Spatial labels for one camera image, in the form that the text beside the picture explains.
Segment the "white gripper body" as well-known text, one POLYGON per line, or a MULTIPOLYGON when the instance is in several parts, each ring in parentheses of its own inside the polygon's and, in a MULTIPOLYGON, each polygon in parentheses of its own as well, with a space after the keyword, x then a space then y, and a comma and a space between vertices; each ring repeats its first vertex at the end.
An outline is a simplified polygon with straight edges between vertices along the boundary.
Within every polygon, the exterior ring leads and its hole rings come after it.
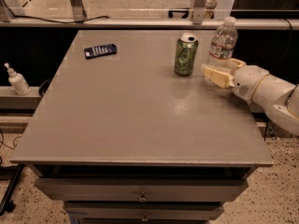
POLYGON ((269 72, 256 65, 246 65, 235 70, 233 93, 250 103, 253 94, 269 72))

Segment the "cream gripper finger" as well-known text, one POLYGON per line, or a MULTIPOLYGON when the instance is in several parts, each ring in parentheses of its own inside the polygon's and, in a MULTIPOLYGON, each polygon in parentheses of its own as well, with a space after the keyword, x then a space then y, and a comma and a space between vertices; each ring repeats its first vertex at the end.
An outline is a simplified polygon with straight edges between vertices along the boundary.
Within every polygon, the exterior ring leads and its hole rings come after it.
POLYGON ((234 77, 229 68, 203 64, 201 71, 205 81, 209 81, 220 88, 228 89, 235 85, 234 77))
POLYGON ((231 73, 234 74, 238 68, 246 66, 247 64, 241 60, 232 58, 229 62, 229 67, 231 68, 231 73))

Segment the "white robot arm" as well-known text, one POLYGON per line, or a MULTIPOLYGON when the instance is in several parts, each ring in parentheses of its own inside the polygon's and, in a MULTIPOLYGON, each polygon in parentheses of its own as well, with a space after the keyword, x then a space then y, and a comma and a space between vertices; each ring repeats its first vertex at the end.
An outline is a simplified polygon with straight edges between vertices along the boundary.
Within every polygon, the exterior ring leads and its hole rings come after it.
POLYGON ((202 75, 248 104, 258 105, 265 115, 286 132, 299 135, 298 86, 271 75, 257 65, 230 59, 224 66, 203 64, 202 75))

